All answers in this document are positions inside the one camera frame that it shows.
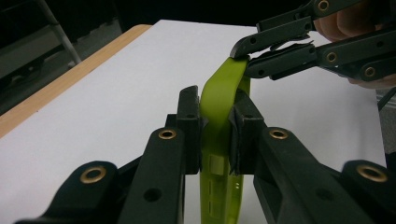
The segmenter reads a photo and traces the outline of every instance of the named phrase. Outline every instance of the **wooden table edge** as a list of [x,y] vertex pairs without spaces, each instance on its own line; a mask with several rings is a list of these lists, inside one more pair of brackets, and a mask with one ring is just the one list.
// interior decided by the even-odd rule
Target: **wooden table edge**
[[12,107],[0,116],[0,138],[38,112],[50,101],[87,76],[92,70],[111,58],[118,51],[145,33],[151,25],[136,25],[120,35],[103,48],[96,51],[82,63],[79,63],[49,85],[37,91],[18,105]]

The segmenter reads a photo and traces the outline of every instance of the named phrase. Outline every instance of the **white table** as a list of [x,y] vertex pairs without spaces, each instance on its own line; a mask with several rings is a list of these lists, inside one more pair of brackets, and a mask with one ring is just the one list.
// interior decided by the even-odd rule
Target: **white table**
[[[121,167],[176,113],[179,91],[205,82],[254,27],[160,21],[0,139],[0,223],[38,217],[81,164]],[[316,45],[327,43],[311,35]],[[291,130],[319,162],[385,165],[375,91],[312,68],[254,79],[251,98],[268,126]],[[186,223],[199,223],[198,175],[187,178]],[[246,176],[240,223],[265,223]]]

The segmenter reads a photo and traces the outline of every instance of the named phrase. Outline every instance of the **white surface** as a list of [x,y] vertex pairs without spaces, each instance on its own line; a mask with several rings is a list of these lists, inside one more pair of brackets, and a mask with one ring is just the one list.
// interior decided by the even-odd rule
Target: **white surface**
[[[238,27],[160,21],[0,139],[0,223],[40,216],[81,164],[121,167],[176,113],[179,91],[205,82],[237,40]],[[312,34],[317,45],[326,41]],[[251,98],[269,126],[293,131],[322,163],[385,165],[375,92],[313,68],[278,81],[253,79]],[[240,223],[265,223],[246,176]],[[187,179],[185,223],[199,223],[199,184]]]

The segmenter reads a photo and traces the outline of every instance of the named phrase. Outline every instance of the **lime green plastic part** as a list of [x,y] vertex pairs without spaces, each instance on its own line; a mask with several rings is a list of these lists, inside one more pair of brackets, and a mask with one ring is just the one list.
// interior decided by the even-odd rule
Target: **lime green plastic part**
[[202,135],[201,223],[238,222],[243,176],[230,175],[228,150],[231,123],[228,121],[235,93],[249,93],[250,79],[244,77],[248,58],[228,58],[206,82],[202,95],[201,116],[208,119]]

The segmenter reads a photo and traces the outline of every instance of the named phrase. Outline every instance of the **human hand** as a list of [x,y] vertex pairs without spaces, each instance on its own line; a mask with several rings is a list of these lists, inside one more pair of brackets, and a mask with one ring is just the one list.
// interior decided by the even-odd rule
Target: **human hand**
[[[315,27],[332,42],[379,30],[382,26],[372,22],[374,8],[371,4],[370,0],[364,0],[328,17],[320,18],[314,21]],[[350,78],[349,82],[367,89],[388,89],[396,86],[396,74],[371,82]]]

